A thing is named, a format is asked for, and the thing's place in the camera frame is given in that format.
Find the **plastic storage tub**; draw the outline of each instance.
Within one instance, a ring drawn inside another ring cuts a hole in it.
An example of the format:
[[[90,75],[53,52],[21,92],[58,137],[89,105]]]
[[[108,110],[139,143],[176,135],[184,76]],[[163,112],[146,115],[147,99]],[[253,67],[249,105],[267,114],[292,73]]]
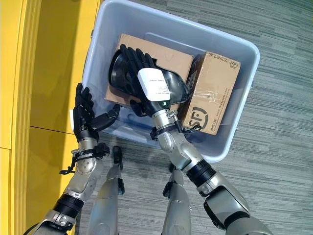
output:
[[[83,84],[91,90],[96,115],[113,103],[104,99],[108,70],[121,33],[136,36],[187,54],[212,51],[241,63],[234,89],[217,135],[197,132],[188,140],[208,162],[218,162],[228,153],[260,60],[251,42],[219,30],[126,0],[102,3],[86,58]],[[121,108],[118,120],[105,132],[132,141],[159,147],[150,138],[152,120],[137,117],[131,109]]]

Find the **gray carpet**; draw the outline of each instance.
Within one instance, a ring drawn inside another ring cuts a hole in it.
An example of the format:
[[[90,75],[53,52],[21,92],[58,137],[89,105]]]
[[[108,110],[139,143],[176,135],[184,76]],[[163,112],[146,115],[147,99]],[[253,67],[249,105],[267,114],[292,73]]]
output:
[[[313,26],[311,0],[137,0],[252,41],[261,61],[228,156],[213,164],[275,235],[313,235]],[[124,151],[120,235],[160,235],[169,160],[161,150],[102,135]],[[112,161],[105,160],[105,179]],[[194,235],[222,235],[185,178]],[[76,233],[85,234],[93,197]]]

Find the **white label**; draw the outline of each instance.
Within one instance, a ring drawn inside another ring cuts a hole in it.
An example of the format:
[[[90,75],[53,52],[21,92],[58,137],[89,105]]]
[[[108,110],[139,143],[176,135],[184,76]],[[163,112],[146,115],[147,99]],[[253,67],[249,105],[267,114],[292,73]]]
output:
[[[144,68],[138,72],[138,79],[150,101],[164,101],[171,99],[165,78],[161,70]]]
[[[72,131],[74,131],[74,115],[73,115],[73,110],[69,110],[69,120],[70,120],[70,127]]]

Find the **cardboard box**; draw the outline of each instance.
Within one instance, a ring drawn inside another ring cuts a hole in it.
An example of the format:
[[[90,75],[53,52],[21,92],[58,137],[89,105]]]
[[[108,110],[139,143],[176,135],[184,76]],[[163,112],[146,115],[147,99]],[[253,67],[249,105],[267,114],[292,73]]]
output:
[[[217,134],[239,69],[239,62],[208,51],[194,59],[187,81],[193,95],[179,110],[184,127],[199,124],[202,132]]]
[[[190,66],[193,60],[192,55],[170,49],[140,38],[136,38],[127,34],[122,34],[116,50],[120,48],[121,44],[125,44],[127,47],[132,47],[133,49],[139,48],[143,53],[148,53],[152,58],[157,59],[156,65],[174,71],[181,76],[184,82],[186,82]],[[106,100],[113,101],[121,104],[122,106],[129,107],[129,102],[131,99],[139,101],[137,98],[127,95],[114,87],[108,85],[107,93],[105,96]],[[172,109],[177,109],[179,104],[171,105]]]

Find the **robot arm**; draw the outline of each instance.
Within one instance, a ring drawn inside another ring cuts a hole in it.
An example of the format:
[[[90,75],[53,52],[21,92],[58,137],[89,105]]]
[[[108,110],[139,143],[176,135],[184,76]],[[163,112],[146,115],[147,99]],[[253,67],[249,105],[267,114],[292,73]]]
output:
[[[157,139],[176,168],[188,176],[202,197],[207,197],[204,209],[213,224],[226,230],[226,235],[272,235],[261,221],[250,215],[246,200],[234,186],[186,140],[179,131],[181,128],[176,127],[175,116],[167,110],[153,116],[158,127]]]
[[[241,194],[186,140],[177,112],[169,112],[172,95],[170,99],[168,96],[162,99],[164,94],[171,93],[169,83],[167,82],[167,88],[164,89],[158,90],[156,87],[147,89],[149,84],[146,83],[152,77],[153,81],[162,84],[166,82],[165,78],[156,78],[157,71],[149,70],[143,73],[146,68],[156,68],[152,61],[149,54],[143,56],[141,50],[134,51],[130,47],[121,45],[121,49],[114,55],[111,63],[110,84],[141,100],[141,103],[136,106],[132,105],[134,112],[138,116],[144,114],[152,117],[155,125],[150,134],[152,139],[159,141],[161,148],[169,155],[175,167],[189,177],[201,196],[207,197],[204,208],[218,228],[226,230],[227,235],[272,235],[261,221],[250,216],[248,204]],[[116,64],[120,67],[124,66],[123,72],[114,70]]]
[[[98,143],[98,131],[115,122],[120,107],[115,105],[108,113],[95,118],[91,98],[89,89],[83,90],[82,84],[78,84],[73,117],[79,149],[72,151],[71,166],[60,172],[74,175],[53,209],[35,228],[35,235],[64,235],[72,229],[77,214],[92,194],[97,178],[102,172],[101,159],[110,153],[110,149],[104,143]]]

